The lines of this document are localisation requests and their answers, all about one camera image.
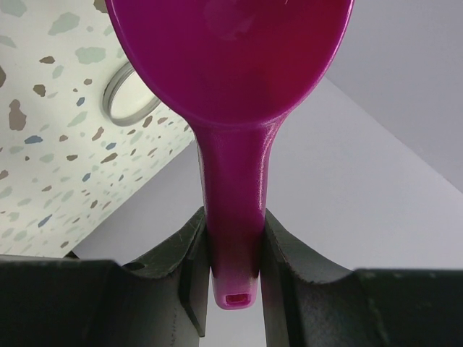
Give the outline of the magenta plastic scoop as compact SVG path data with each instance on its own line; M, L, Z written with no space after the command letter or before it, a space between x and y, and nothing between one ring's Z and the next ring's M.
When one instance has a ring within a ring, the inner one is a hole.
M254 304L277 131L323 78L352 1L107 1L147 87L197 142L216 303Z

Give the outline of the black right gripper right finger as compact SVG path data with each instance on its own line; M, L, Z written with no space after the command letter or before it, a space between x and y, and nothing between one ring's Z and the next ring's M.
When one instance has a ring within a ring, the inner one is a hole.
M462 271L348 270L266 216L268 346L460 346Z

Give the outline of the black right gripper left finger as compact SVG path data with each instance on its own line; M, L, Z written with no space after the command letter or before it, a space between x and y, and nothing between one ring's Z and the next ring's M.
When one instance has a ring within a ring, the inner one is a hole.
M3 346L197 346L205 335L205 215L126 265L1 257Z

